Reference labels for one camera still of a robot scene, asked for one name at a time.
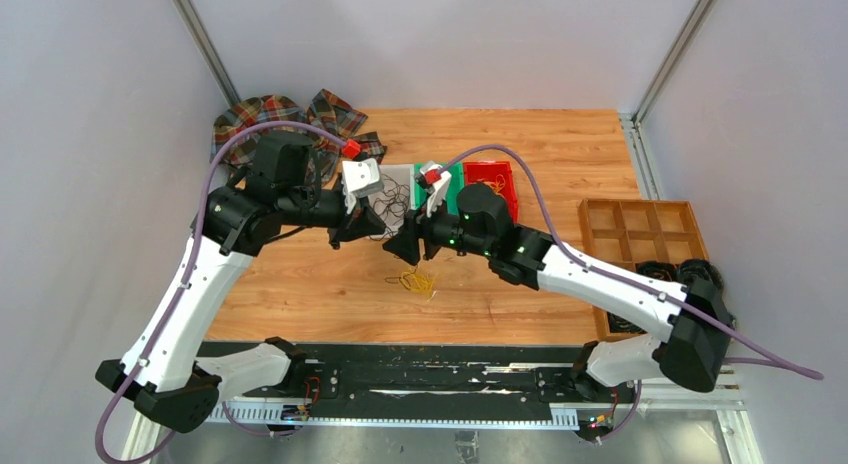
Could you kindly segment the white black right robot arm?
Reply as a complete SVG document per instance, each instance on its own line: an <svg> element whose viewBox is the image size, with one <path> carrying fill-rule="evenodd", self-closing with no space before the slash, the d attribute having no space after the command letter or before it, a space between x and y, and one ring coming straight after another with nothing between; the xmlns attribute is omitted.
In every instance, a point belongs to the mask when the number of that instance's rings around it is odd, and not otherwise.
<svg viewBox="0 0 848 464"><path fill-rule="evenodd" d="M515 223L505 199L484 184L462 189L457 207L455 214L443 207L409 211L384 250L412 266L441 249L479 255L510 284L576 297L642 329L637 337L584 346L571 374L584 400L657 377L690 391L714 390L731 320L712 282L655 279L558 245L551 234Z"/></svg>

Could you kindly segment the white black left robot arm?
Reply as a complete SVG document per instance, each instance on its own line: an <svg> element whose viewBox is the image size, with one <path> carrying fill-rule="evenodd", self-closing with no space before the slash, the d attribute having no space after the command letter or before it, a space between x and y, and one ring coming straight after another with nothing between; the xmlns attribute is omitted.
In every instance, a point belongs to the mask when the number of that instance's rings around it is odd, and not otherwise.
<svg viewBox="0 0 848 464"><path fill-rule="evenodd" d="M324 228L333 247L384 231L369 203L384 187L378 161L354 141L341 154L340 174L327 189L307 136L260 137L252 163L206 194L154 316L123 357L100 364L97 381L179 433L199 427L219 404L262 387L315 400L320 383L305 353L279 337L223 357L198 352L233 285L283 227Z"/></svg>

